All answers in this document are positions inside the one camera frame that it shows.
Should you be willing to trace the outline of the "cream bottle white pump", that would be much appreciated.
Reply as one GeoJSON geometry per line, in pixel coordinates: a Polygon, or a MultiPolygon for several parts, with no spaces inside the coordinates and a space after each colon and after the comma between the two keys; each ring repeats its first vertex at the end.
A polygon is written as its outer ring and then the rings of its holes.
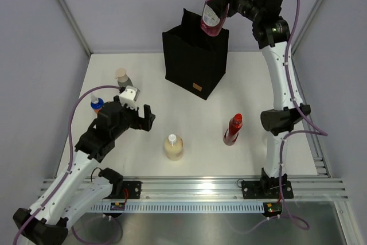
{"type": "Polygon", "coordinates": [[[183,144],[183,140],[180,136],[169,134],[163,144],[166,157],[171,161],[178,161],[181,159],[184,152],[183,144]]]}

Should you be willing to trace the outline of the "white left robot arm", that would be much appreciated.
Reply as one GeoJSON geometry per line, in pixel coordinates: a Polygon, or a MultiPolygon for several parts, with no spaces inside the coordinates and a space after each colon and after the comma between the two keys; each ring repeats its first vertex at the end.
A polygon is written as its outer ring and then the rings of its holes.
{"type": "Polygon", "coordinates": [[[115,141],[128,129],[150,131],[155,115],[145,104],[139,109],[122,103],[118,96],[104,104],[87,131],[72,148],[71,160],[29,208],[19,208],[13,215],[17,237],[34,244],[62,244],[69,230],[98,201],[117,198],[123,192],[123,176],[113,169],[103,169],[83,191],[78,188],[94,168],[115,147],[115,141]]]}

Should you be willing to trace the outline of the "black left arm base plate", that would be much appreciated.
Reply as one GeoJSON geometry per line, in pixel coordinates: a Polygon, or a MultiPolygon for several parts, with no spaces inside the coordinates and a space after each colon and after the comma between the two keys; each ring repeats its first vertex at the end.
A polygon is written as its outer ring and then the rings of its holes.
{"type": "Polygon", "coordinates": [[[105,199],[124,200],[127,199],[140,199],[141,194],[141,181],[122,181],[118,184],[113,184],[112,192],[105,199]]]}

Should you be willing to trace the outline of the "pink bottle red cap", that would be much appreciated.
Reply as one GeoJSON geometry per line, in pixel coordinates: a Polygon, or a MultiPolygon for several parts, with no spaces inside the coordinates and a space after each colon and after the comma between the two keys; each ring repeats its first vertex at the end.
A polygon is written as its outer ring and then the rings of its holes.
{"type": "Polygon", "coordinates": [[[207,35],[215,37],[220,33],[222,29],[222,26],[227,17],[226,12],[228,11],[228,9],[225,10],[224,14],[218,16],[214,12],[214,9],[208,5],[209,1],[211,0],[205,0],[201,15],[200,27],[207,35]]]}

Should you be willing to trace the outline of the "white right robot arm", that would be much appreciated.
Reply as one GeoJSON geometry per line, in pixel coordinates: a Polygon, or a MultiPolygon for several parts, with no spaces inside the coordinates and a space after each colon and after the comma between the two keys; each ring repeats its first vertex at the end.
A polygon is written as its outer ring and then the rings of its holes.
{"type": "Polygon", "coordinates": [[[228,16],[238,13],[252,22],[252,33],[258,43],[270,74],[274,107],[260,114],[267,133],[266,162],[261,177],[255,181],[242,181],[245,199],[293,198],[287,179],[285,160],[286,141],[295,134],[294,127],[309,115],[311,107],[304,104],[298,92],[292,68],[291,35],[289,25],[281,16],[283,0],[225,0],[228,16]]]}

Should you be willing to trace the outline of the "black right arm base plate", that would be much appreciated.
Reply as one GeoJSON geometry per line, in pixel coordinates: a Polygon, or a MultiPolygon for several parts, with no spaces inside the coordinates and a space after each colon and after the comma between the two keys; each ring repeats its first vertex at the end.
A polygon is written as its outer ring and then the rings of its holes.
{"type": "MultiPolygon", "coordinates": [[[[243,199],[279,199],[280,187],[279,183],[271,183],[270,185],[262,184],[260,180],[242,181],[241,191],[243,199]]],[[[293,199],[294,193],[290,181],[282,182],[282,192],[285,199],[293,199]]]]}

